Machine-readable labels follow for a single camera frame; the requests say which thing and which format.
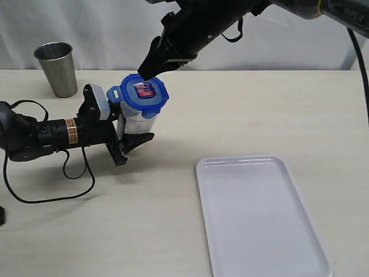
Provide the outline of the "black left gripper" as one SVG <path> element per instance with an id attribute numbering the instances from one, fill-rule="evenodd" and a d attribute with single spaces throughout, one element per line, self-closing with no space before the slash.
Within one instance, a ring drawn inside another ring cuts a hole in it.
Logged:
<path id="1" fill-rule="evenodd" d="M 125 133 L 120 141 L 114 121 L 122 115 L 121 104 L 108 100 L 110 114 L 106 120 L 98 120 L 92 115 L 77 114 L 78 141 L 80 146 L 104 144 L 115 165 L 123 166 L 127 162 L 125 153 L 130 153 L 140 145 L 153 140 L 154 133 L 128 134 Z"/>

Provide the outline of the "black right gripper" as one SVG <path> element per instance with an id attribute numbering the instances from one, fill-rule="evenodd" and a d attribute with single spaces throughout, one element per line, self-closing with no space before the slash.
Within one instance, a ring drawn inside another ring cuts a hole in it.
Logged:
<path id="1" fill-rule="evenodd" d="M 144 78 L 175 71 L 202 50 L 202 14 L 167 13 L 162 19 L 164 30 L 156 36 L 137 72 Z"/>

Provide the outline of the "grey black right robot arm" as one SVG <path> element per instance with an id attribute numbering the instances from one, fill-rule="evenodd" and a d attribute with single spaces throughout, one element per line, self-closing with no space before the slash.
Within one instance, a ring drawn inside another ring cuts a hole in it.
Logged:
<path id="1" fill-rule="evenodd" d="M 148 80 L 179 69 L 243 17 L 260 15 L 270 5 L 303 19 L 327 16 L 345 27 L 368 36 L 368 1 L 177 1 L 178 12 L 162 19 L 163 31 L 155 37 L 138 74 Z"/>

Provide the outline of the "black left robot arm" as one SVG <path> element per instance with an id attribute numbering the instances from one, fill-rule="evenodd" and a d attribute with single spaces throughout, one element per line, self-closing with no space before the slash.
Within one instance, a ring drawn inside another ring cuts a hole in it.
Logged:
<path id="1" fill-rule="evenodd" d="M 72 148 L 104 144 L 115 165 L 127 162 L 127 154 L 151 141 L 153 133 L 123 134 L 118 136 L 113 122 L 122 117 L 117 105 L 108 105 L 108 117 L 100 120 L 97 104 L 83 101 L 77 116 L 71 119 L 42 121 L 14 112 L 21 104 L 1 102 L 1 149 L 8 150 L 13 162 L 26 162 L 54 152 Z"/>

